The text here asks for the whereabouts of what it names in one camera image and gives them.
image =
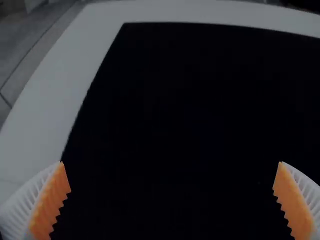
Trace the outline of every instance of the gray surface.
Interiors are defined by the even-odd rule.
[[[33,72],[84,6],[63,0],[0,19],[0,129]]]
[[[78,13],[85,6],[81,1],[76,2],[37,42],[37,44],[30,50],[30,52],[24,57],[14,73],[4,84],[0,93],[4,98],[14,105],[21,91],[24,89],[29,78],[42,59],[49,52],[51,47],[59,39],[65,29],[75,19]]]
[[[0,0],[0,3],[2,3],[0,5],[0,16],[26,9],[24,0]]]
[[[12,14],[0,22],[0,87],[41,36],[75,0],[45,5],[30,15]]]
[[[21,183],[10,182],[0,179],[0,205],[3,204],[18,188]]]
[[[1,129],[2,125],[4,124],[10,110],[11,110],[11,108],[4,101],[2,96],[0,96],[0,129]]]

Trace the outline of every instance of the orange serrated edge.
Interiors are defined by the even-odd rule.
[[[63,200],[71,192],[62,162],[43,188],[29,223],[29,231],[37,240],[50,240],[49,234],[54,230],[52,225],[57,222],[56,216],[60,215],[59,208],[64,206]]]
[[[284,218],[292,229],[291,235],[295,240],[308,240],[315,231],[314,219],[298,184],[282,162],[278,164],[272,189],[281,210],[285,212]]]

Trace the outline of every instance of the black rubber pad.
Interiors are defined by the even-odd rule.
[[[63,153],[52,239],[292,240],[272,186],[278,161],[320,182],[319,56],[284,32],[124,24]]]

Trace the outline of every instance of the floor tile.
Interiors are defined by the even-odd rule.
[[[19,189],[20,184],[0,180],[0,206]]]
[[[6,102],[3,100],[3,98],[0,96],[0,130],[2,125],[4,124],[9,112],[10,107],[6,104]]]
[[[0,21],[0,86],[9,78],[41,36],[75,0],[44,5],[31,14],[11,14]]]
[[[40,62],[56,43],[65,29],[83,9],[85,3],[77,1],[37,42],[23,58],[16,70],[1,89],[1,94],[13,106],[24,86],[37,69]]]

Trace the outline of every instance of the gray floor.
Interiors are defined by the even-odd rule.
[[[0,21],[0,128],[25,84],[85,3],[63,0]]]

